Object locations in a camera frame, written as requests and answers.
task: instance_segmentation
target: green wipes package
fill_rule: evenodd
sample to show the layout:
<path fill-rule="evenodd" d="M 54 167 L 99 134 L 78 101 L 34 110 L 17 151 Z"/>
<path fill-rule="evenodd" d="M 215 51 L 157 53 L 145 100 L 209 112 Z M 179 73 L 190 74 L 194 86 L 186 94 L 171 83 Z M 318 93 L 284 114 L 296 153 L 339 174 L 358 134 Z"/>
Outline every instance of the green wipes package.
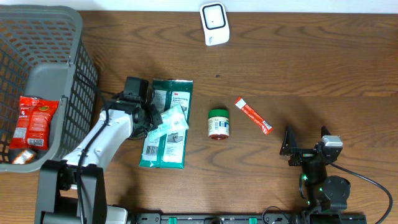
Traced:
<path fill-rule="evenodd" d="M 175 105 L 180 105 L 189 124 L 193 81 L 154 80 L 152 83 L 154 97 L 152 104 L 163 112 Z M 187 130 L 172 131 L 160 138 L 150 140 L 146 137 L 142 148 L 141 167 L 184 168 Z"/>

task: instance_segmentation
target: wooden table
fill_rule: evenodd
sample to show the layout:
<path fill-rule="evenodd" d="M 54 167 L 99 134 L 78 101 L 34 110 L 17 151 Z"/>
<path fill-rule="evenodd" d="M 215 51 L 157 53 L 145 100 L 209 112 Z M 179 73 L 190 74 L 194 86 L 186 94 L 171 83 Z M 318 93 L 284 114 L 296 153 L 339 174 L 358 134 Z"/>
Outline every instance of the wooden table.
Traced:
<path fill-rule="evenodd" d="M 395 15 L 229 13 L 231 38 L 214 47 L 205 46 L 198 12 L 81 15 L 101 89 L 120 91 L 127 76 L 194 81 L 184 170 L 140 168 L 142 141 L 126 141 L 105 173 L 109 204 L 164 213 L 305 206 L 300 168 L 279 156 L 286 124 L 303 147 L 319 141 L 326 125 L 344 142 L 336 163 L 398 198 Z M 270 135 L 235 107 L 239 95 L 275 127 Z M 220 106 L 229 108 L 231 137 L 209 140 L 208 112 Z M 351 182 L 348 212 L 363 212 L 368 223 L 381 217 L 383 191 L 327 170 Z M 38 175 L 0 175 L 0 223 L 32 223 Z M 396 208 L 385 223 L 398 222 Z"/>

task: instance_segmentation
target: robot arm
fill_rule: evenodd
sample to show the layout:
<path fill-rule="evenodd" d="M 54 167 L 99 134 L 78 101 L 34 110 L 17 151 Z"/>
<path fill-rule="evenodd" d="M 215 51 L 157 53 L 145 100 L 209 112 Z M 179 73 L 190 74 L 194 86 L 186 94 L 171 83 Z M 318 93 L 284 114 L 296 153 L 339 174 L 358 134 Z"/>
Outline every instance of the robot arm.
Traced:
<path fill-rule="evenodd" d="M 105 119 L 106 113 L 102 111 L 99 115 L 98 122 L 90 133 L 88 133 L 86 138 L 84 138 L 75 150 L 67 154 L 62 160 L 67 161 L 68 165 L 77 166 L 81 151 L 98 132 L 100 127 L 102 127 Z M 105 171 L 120 145 L 132 134 L 132 129 L 133 120 L 131 114 L 127 114 L 125 111 L 121 110 L 109 110 L 109 123 L 88 149 L 87 156 L 82 166 L 85 167 L 89 164 L 94 164 L 98 167 L 102 167 Z"/>
<path fill-rule="evenodd" d="M 107 103 L 108 124 L 103 128 L 106 112 L 102 111 L 98 122 L 75 150 L 61 161 L 49 160 L 43 164 L 40 169 L 35 224 L 80 223 L 78 199 L 62 197 L 60 194 L 61 190 L 75 188 L 78 170 L 81 170 L 81 200 L 85 223 L 127 222 L 126 209 L 107 206 L 104 171 L 124 140 L 146 134 L 162 123 L 156 107 L 146 100 L 148 86 L 146 80 L 128 77 L 119 98 Z M 93 138 L 89 148 L 85 149 Z M 83 150 L 86 151 L 86 156 L 78 169 Z"/>

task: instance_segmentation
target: red stick packet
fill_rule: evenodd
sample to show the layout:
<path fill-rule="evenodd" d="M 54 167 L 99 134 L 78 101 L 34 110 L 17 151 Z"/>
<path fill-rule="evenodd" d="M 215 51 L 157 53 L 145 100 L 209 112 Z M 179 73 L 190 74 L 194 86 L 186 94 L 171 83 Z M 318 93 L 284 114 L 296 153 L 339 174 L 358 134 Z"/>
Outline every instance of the red stick packet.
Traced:
<path fill-rule="evenodd" d="M 274 129 L 257 112 L 255 112 L 241 97 L 235 101 L 235 105 L 247 114 L 260 128 L 264 134 L 269 134 Z"/>
<path fill-rule="evenodd" d="M 10 149 L 49 148 L 49 132 L 52 116 L 58 108 L 58 101 L 42 100 L 21 96 L 17 128 L 10 143 Z"/>

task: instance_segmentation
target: red and white packet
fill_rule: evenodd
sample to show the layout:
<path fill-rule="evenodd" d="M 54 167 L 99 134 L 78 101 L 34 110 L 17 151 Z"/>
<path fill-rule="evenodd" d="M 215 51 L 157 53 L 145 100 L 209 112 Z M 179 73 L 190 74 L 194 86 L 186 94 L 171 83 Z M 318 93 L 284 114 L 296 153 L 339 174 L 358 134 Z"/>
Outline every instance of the red and white packet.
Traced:
<path fill-rule="evenodd" d="M 49 149 L 50 123 L 58 101 L 19 97 L 17 128 L 10 149 Z"/>
<path fill-rule="evenodd" d="M 269 134 L 274 129 L 257 112 L 253 110 L 241 97 L 235 101 L 235 105 L 247 114 L 260 128 L 264 134 Z"/>

